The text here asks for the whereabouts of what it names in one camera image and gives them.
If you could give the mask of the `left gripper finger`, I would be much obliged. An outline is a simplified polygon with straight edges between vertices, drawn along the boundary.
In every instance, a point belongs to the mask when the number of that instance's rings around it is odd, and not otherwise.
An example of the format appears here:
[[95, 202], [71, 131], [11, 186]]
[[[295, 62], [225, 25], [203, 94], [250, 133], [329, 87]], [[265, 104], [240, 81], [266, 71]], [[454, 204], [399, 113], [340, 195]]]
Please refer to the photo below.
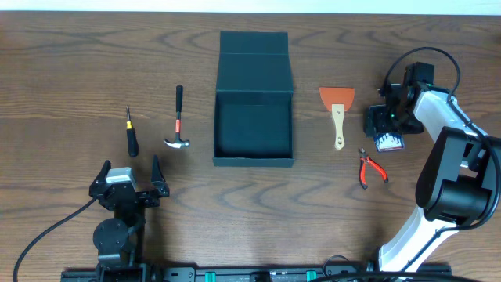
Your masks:
[[163, 185], [165, 183], [164, 176], [160, 170], [160, 163], [157, 155], [153, 156], [151, 183], [153, 185]]
[[111, 163], [109, 160], [105, 160], [103, 166], [95, 178], [95, 184], [104, 183], [106, 181], [107, 174], [111, 169]]

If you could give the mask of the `black yellow screwdriver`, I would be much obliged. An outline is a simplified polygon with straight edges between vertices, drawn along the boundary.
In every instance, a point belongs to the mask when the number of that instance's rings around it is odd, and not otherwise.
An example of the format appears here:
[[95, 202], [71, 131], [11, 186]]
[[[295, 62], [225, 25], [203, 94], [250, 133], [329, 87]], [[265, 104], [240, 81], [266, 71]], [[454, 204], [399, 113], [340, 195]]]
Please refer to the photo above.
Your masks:
[[126, 106], [127, 122], [126, 133], [128, 141], [128, 154], [130, 157], [137, 157], [139, 155], [139, 144], [135, 134], [135, 128], [132, 124], [129, 105]]

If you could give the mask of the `orange scraper wooden handle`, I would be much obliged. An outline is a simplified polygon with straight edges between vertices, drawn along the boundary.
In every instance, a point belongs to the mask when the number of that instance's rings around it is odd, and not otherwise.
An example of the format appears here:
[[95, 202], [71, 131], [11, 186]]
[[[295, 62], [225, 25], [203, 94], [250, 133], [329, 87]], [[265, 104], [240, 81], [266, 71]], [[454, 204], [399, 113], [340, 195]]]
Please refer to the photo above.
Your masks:
[[331, 113], [333, 126], [335, 130], [334, 147], [336, 150], [342, 150], [345, 145], [344, 141], [344, 116], [345, 112], [351, 108], [355, 98], [355, 90], [353, 88], [334, 88], [320, 87], [320, 98]]

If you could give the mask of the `blue precision screwdriver set case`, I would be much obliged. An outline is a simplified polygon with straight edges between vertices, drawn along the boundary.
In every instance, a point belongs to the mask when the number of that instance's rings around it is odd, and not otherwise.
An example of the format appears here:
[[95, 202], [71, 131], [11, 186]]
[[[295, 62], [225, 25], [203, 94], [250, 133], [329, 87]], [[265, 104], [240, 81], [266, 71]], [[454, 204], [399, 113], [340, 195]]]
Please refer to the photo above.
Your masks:
[[373, 138], [379, 153], [404, 150], [404, 139], [398, 133], [384, 133]]

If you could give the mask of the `small claw hammer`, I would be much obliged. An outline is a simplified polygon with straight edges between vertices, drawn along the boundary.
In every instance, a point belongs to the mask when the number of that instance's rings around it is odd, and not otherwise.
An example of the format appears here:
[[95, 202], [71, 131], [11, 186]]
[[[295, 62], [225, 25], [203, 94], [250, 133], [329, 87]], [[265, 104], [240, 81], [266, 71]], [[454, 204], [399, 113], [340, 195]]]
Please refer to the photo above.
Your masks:
[[169, 141], [167, 139], [164, 140], [164, 144], [174, 149], [182, 149], [190, 146], [189, 140], [183, 140], [181, 138], [181, 129], [182, 129], [182, 101], [183, 101], [183, 86], [176, 86], [176, 121], [175, 121], [175, 139]]

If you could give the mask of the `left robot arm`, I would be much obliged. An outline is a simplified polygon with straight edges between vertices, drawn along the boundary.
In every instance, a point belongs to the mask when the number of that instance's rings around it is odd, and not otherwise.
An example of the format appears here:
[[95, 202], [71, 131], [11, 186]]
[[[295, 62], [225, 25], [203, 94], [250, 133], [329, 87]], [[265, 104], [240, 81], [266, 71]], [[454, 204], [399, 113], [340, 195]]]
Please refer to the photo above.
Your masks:
[[153, 158], [151, 183], [152, 190], [138, 191], [131, 168], [112, 168], [111, 163], [105, 161], [90, 185], [89, 196], [114, 214], [102, 221], [93, 233], [100, 273], [119, 274], [136, 269], [145, 272], [139, 263], [145, 210], [158, 207], [160, 199], [170, 194], [158, 157]]

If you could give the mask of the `dark green open box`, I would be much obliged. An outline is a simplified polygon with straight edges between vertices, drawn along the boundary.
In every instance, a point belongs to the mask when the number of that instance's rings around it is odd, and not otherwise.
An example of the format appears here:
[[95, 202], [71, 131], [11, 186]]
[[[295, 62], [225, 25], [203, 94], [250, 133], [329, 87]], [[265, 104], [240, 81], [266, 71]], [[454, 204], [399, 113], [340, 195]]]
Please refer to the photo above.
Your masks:
[[214, 165], [292, 167], [293, 94], [287, 33], [221, 32]]

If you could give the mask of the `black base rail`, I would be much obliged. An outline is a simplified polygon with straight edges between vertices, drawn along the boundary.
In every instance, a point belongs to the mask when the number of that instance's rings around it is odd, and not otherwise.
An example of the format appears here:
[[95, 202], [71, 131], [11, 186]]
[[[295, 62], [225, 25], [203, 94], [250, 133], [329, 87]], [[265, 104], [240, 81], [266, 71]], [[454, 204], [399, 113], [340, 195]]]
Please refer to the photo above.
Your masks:
[[465, 281], [456, 277], [449, 266], [422, 266], [416, 273], [393, 277], [390, 273], [368, 272], [352, 262], [339, 262], [320, 267], [286, 268], [222, 268], [196, 269], [140, 265], [131, 269], [68, 269], [62, 281], [71, 282], [282, 282], [282, 281]]

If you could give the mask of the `red black cutting pliers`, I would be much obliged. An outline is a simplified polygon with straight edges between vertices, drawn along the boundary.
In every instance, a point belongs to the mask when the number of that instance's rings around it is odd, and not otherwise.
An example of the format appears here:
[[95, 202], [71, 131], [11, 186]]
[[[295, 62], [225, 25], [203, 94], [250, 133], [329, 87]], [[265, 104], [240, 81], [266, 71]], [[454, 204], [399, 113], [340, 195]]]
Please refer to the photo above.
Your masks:
[[359, 159], [360, 159], [359, 183], [364, 190], [368, 188], [368, 184], [366, 181], [366, 169], [368, 167], [372, 167], [373, 169], [375, 169], [380, 174], [382, 180], [385, 183], [389, 182], [389, 178], [386, 171], [378, 163], [376, 163], [362, 147], [359, 148]]

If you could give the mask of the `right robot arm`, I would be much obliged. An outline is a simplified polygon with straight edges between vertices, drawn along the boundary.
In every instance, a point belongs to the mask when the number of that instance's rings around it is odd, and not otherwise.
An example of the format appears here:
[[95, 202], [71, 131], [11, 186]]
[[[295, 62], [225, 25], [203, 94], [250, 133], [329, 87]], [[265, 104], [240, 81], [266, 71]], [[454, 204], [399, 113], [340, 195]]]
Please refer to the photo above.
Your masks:
[[364, 133], [376, 145], [428, 132], [434, 141], [416, 183], [416, 207], [378, 251], [377, 270], [415, 272], [446, 239], [474, 229], [500, 200], [500, 140], [460, 109], [448, 89], [434, 84], [434, 65], [413, 63], [400, 84], [384, 83], [381, 105], [367, 110]]

